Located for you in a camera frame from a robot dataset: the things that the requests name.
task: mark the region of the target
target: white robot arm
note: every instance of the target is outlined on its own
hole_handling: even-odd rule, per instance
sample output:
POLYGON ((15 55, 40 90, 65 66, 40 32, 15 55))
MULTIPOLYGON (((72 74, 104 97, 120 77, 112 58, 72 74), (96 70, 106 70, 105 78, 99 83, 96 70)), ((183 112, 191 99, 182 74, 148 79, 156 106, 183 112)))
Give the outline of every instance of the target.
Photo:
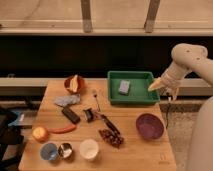
POLYGON ((176 99, 181 80, 194 71, 213 86, 213 61, 207 58, 208 51, 204 46, 178 44, 171 52, 173 62, 160 78, 150 85, 149 91, 162 87, 171 91, 176 99))
MULTIPOLYGON (((178 44, 172 50, 173 62, 149 91, 165 87, 176 99, 181 80, 191 71, 213 86, 213 61, 207 58, 204 46, 178 44)), ((213 97, 198 112, 195 122, 186 171, 213 170, 213 97)))

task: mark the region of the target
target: small bowl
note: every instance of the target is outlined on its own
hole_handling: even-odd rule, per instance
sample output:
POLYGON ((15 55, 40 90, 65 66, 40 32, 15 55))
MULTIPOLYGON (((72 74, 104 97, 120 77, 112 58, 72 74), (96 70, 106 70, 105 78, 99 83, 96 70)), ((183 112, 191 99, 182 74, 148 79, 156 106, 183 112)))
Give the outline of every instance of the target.
POLYGON ((45 144, 40 150, 40 156, 44 160, 53 161, 58 156, 57 146, 53 143, 45 144))
POLYGON ((70 89, 70 81, 71 79, 73 79, 74 75, 68 77, 65 81, 64 81, 64 87, 66 88, 66 90, 70 93, 70 94, 78 94, 84 87, 85 87, 85 81, 84 78, 78 75, 78 89, 77 92, 73 92, 70 89))
POLYGON ((72 146, 69 143, 62 143, 58 147, 58 154, 62 159, 66 159, 71 156, 73 152, 72 146))
POLYGON ((93 139, 86 139, 80 144, 80 154, 87 161, 94 161, 99 152, 98 143, 93 139))
POLYGON ((161 120, 150 113, 141 114, 136 120, 136 128, 146 140, 158 139, 163 135, 164 126, 161 120))

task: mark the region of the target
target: white bowl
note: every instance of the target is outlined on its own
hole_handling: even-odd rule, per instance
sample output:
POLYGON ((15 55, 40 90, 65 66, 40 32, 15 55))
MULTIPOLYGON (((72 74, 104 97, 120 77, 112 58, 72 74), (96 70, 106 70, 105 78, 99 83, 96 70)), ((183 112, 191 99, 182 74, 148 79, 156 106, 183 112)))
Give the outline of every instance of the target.
POLYGON ((80 144, 80 154, 87 161, 94 161, 99 152, 98 143, 93 139, 86 139, 80 144))

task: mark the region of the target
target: red bowl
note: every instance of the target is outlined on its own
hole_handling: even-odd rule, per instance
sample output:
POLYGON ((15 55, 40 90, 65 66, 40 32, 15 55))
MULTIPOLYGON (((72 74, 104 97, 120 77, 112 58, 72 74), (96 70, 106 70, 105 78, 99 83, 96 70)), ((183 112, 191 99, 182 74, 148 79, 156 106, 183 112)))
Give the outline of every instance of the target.
POLYGON ((136 120, 136 128, 146 140, 158 139, 163 135, 164 126, 161 120, 150 113, 141 114, 136 120))
POLYGON ((84 78, 81 76, 78 76, 78 89, 77 92, 73 92, 70 89, 70 81, 71 79, 74 77, 74 75, 68 77, 65 81, 64 81, 64 87, 66 88, 66 90, 70 93, 70 94, 77 94, 80 93, 80 91, 85 87, 85 81, 84 78))

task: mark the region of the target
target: green tray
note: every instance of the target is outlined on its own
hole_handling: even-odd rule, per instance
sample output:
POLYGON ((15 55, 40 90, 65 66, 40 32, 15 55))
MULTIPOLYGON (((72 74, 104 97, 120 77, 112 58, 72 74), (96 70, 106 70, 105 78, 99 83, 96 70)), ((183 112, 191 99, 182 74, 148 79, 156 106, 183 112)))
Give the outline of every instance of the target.
POLYGON ((151 72, 109 71, 108 99, 111 104, 144 104, 154 105, 160 101, 157 91, 148 92, 149 85, 154 81, 151 72), (128 95, 118 92, 121 80, 130 81, 128 95))

